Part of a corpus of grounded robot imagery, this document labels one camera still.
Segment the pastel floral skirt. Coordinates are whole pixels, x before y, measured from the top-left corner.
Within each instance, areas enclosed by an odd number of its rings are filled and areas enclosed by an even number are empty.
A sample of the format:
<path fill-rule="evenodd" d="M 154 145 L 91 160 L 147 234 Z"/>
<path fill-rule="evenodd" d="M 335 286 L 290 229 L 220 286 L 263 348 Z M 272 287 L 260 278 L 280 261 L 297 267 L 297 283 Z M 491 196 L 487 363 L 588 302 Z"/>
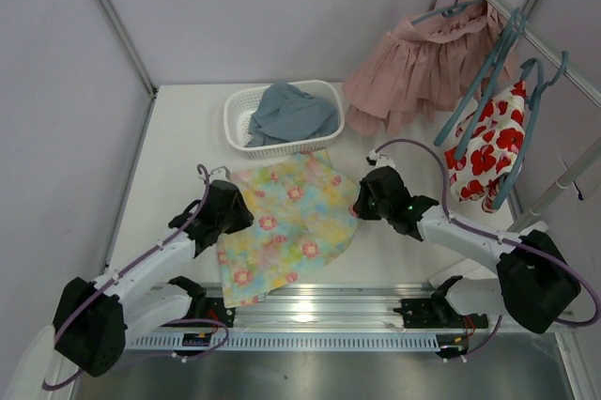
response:
<path fill-rule="evenodd" d="M 357 231 L 353 205 L 359 186 L 333 167 L 325 150 L 236 172 L 231 179 L 254 220 L 217 243 L 228 308 L 258 303 L 271 291 L 325 268 Z"/>

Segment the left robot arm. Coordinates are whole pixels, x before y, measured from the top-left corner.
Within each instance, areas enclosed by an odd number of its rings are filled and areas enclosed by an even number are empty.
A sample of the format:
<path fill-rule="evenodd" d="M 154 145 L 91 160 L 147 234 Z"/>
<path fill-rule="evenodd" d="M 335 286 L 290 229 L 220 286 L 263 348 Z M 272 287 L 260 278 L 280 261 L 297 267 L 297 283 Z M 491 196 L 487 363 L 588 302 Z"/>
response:
<path fill-rule="evenodd" d="M 54 315 L 55 350 L 92 377 L 108 372 L 126 345 L 170 323 L 216 324 L 206 289 L 177 269 L 222 235 L 249 228 L 254 216 L 239 188 L 213 180 L 200 200 L 173 218 L 165 237 L 125 268 L 92 281 L 72 279 Z"/>

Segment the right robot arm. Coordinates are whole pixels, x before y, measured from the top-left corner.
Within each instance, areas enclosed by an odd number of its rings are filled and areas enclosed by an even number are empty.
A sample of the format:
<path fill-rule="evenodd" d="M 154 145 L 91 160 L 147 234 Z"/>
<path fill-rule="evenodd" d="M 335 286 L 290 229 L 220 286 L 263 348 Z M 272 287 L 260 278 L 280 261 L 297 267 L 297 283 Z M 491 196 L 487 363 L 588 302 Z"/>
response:
<path fill-rule="evenodd" d="M 437 200 L 411 195 L 390 166 L 361 180 L 353 210 L 361 220 L 383 220 L 400 235 L 442 246 L 493 272 L 488 279 L 452 275 L 439 285 L 431 303 L 442 323 L 449 315 L 508 315 L 524 329 L 544 333 L 581 291 L 546 233 L 504 238 L 479 223 L 458 224 Z"/>

